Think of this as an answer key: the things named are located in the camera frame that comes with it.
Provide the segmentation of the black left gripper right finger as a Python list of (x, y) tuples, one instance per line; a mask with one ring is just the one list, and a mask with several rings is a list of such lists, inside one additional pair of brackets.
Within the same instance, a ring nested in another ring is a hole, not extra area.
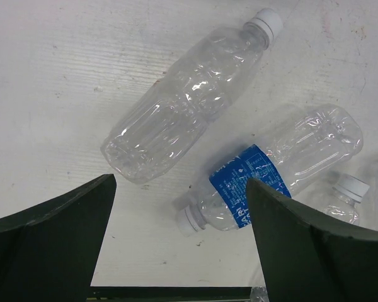
[(257, 179), (248, 180), (246, 198), (270, 301), (378, 301), (378, 231)]

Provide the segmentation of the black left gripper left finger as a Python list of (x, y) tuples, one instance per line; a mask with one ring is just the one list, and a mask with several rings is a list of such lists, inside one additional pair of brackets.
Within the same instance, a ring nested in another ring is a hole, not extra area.
[(0, 218), (0, 301), (85, 301), (116, 188), (103, 174)]

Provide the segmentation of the clear bottle white cap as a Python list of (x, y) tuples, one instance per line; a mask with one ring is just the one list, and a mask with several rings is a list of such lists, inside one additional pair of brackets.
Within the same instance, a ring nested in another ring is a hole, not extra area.
[(350, 174), (342, 174), (321, 202), (323, 213), (338, 220), (359, 225), (357, 205), (368, 193), (370, 186)]

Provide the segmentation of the clear bottle blue label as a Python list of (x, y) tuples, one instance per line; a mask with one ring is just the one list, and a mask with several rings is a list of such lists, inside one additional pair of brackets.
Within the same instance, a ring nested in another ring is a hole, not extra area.
[(323, 104), (286, 118), (256, 142), (204, 174), (177, 199), (180, 232), (188, 237), (211, 226), (219, 231), (251, 224), (246, 184), (258, 179), (293, 197), (336, 164), (363, 147), (363, 132), (352, 116), (334, 104)]

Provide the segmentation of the long clear plastic bottle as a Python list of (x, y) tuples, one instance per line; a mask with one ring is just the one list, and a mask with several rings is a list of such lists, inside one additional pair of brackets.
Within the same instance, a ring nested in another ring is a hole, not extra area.
[(137, 184), (167, 173), (250, 85), (282, 28), (265, 8), (201, 39), (113, 127), (101, 146), (109, 165)]

